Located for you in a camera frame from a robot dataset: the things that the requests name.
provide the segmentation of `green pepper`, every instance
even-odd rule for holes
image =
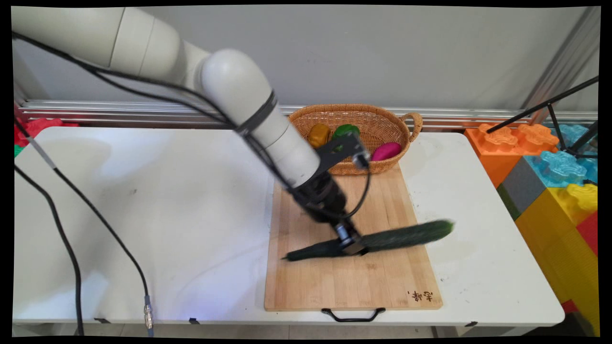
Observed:
[[[360,134],[359,128],[357,128],[356,125],[343,124],[336,129],[336,131],[332,135],[332,140],[338,137],[344,136],[348,133],[352,133],[355,137],[359,138],[359,134]],[[340,152],[341,150],[342,150],[342,145],[339,145],[338,147],[334,148],[334,152]]]

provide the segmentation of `green cucumber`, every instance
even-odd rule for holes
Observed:
[[[436,220],[420,225],[362,236],[361,243],[368,248],[369,252],[393,250],[440,240],[449,235],[452,230],[452,222],[447,220]],[[347,254],[342,252],[338,240],[336,239],[319,242],[318,244],[289,252],[283,259],[297,261],[309,258],[342,256],[347,256]]]

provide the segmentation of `red toy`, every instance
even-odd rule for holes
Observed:
[[[76,123],[75,124],[64,123],[59,118],[55,118],[55,119],[40,118],[40,119],[36,119],[35,121],[28,122],[25,124],[23,124],[23,122],[20,119],[17,119],[17,121],[19,121],[19,123],[23,125],[23,127],[30,134],[30,136],[34,138],[43,129],[46,129],[49,127],[78,127],[78,124]],[[13,125],[13,127],[15,129],[15,144],[19,147],[27,146],[29,143],[28,139],[19,131],[19,129],[17,128],[15,124]]]
[[[582,238],[589,245],[593,253],[597,254],[597,212],[594,212],[584,221],[582,221],[576,229],[582,235]]]

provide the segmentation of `cable connector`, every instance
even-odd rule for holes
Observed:
[[[149,337],[153,337],[153,307],[149,295],[144,296],[144,325],[147,327]]]

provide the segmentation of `cutting board handle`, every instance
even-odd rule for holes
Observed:
[[[377,315],[379,315],[380,313],[384,313],[384,311],[386,311],[386,309],[384,307],[381,307],[381,308],[377,308],[374,311],[374,315],[372,315],[369,318],[345,318],[345,319],[340,319],[339,317],[337,317],[332,312],[332,310],[329,308],[323,308],[321,310],[321,313],[331,316],[335,321],[338,321],[339,323],[369,323],[370,321],[376,319]]]

